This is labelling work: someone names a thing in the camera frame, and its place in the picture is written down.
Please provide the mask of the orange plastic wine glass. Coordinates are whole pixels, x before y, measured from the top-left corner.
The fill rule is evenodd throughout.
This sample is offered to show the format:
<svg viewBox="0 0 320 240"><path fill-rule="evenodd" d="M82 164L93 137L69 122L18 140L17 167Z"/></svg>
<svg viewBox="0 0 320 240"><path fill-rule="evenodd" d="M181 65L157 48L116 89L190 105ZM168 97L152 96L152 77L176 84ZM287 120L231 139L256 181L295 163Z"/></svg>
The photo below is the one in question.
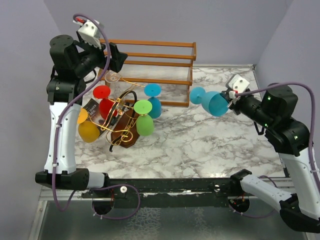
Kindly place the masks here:
<svg viewBox="0 0 320 240"><path fill-rule="evenodd" d="M88 117L88 112L81 108L77 118L78 134L85 143L92 143L98 139L100 131Z"/></svg>

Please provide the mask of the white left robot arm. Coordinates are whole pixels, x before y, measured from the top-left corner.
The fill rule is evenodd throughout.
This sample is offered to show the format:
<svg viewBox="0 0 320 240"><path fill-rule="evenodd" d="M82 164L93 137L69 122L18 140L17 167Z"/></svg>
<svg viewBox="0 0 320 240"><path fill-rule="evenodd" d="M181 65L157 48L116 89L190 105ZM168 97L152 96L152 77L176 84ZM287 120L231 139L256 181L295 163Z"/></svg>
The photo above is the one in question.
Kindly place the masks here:
<svg viewBox="0 0 320 240"><path fill-rule="evenodd" d="M95 47L69 35L58 35L49 44L53 61L51 79L46 87L50 141L45 166L35 174L35 182L60 190L93 189L97 196L106 197L111 190L108 175L76 167L77 120L86 89L85 76L95 68L105 66L118 73L128 56L113 42Z"/></svg>

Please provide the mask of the green plastic wine glass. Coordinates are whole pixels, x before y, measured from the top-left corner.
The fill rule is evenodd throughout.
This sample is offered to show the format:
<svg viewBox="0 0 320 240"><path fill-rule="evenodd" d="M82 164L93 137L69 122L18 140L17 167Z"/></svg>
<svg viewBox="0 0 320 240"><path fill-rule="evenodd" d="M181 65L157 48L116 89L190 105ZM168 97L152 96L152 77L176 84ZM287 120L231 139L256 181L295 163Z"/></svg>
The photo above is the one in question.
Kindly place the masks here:
<svg viewBox="0 0 320 240"><path fill-rule="evenodd" d="M134 104L133 109L139 114L136 120L136 130L140 136L149 136L154 132L154 121L149 115L152 108L152 104L145 99L138 100Z"/></svg>

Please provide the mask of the red plastic wine glass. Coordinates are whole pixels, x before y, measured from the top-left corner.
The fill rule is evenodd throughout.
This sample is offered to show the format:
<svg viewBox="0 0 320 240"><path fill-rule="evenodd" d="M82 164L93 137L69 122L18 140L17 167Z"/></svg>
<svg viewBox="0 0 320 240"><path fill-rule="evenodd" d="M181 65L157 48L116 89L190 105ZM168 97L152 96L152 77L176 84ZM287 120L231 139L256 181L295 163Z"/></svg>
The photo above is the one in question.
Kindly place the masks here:
<svg viewBox="0 0 320 240"><path fill-rule="evenodd" d="M114 102L109 99L110 93L111 89L107 85L99 85L93 89L93 96L96 99L101 99L99 103L99 112L103 119L106 119L109 113L113 113L114 117L118 115L117 110L114 112L111 110Z"/></svg>

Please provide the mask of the teal plastic wine glass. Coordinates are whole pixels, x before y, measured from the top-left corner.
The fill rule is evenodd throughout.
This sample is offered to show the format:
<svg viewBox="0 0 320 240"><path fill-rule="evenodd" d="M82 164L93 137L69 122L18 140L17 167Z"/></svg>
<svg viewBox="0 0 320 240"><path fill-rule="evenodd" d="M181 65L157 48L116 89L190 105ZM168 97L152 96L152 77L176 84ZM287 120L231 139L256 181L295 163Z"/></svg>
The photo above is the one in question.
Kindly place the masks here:
<svg viewBox="0 0 320 240"><path fill-rule="evenodd" d="M221 92L206 91L203 87L195 87L189 94L192 104L201 105L202 108L214 117L221 117L228 111L228 102Z"/></svg>

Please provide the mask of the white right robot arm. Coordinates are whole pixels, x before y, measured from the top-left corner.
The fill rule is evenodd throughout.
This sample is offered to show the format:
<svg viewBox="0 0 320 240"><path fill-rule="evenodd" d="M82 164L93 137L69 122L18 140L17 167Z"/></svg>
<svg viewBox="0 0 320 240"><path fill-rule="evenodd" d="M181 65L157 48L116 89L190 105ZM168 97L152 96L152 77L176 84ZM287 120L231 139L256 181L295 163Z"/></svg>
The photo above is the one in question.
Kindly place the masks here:
<svg viewBox="0 0 320 240"><path fill-rule="evenodd" d="M314 125L308 128L292 117L298 97L288 84L273 83L263 91L261 101L249 90L238 93L228 89L223 96L236 115L245 115L265 130L264 136L284 163L295 193L277 189L246 169L230 177L229 189L236 196L251 194L272 206L292 230L318 234L320 174L313 156Z"/></svg>

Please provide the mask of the blue plastic wine glass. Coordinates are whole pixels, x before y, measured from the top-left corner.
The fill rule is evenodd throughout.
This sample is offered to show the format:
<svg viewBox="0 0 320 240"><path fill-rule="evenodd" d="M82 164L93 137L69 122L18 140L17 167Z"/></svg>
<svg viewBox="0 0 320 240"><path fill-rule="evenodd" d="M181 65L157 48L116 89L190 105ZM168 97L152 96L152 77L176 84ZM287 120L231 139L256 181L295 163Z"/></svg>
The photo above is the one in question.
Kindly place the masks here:
<svg viewBox="0 0 320 240"><path fill-rule="evenodd" d="M149 97L148 101L152 104L152 110L148 114L153 119L157 119L162 114L162 104L157 98L161 92L161 86L156 83L149 83L144 88L144 94Z"/></svg>

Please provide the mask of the clear wine glass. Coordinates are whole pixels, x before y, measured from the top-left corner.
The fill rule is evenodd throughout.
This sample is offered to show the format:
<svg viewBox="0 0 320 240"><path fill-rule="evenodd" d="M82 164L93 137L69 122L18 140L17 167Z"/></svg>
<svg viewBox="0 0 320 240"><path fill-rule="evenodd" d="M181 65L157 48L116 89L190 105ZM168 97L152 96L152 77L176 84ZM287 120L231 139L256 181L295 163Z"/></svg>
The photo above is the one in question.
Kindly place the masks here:
<svg viewBox="0 0 320 240"><path fill-rule="evenodd" d="M105 84L111 89L114 90L117 88L117 82L121 79L121 75L112 70L108 70L104 75Z"/></svg>

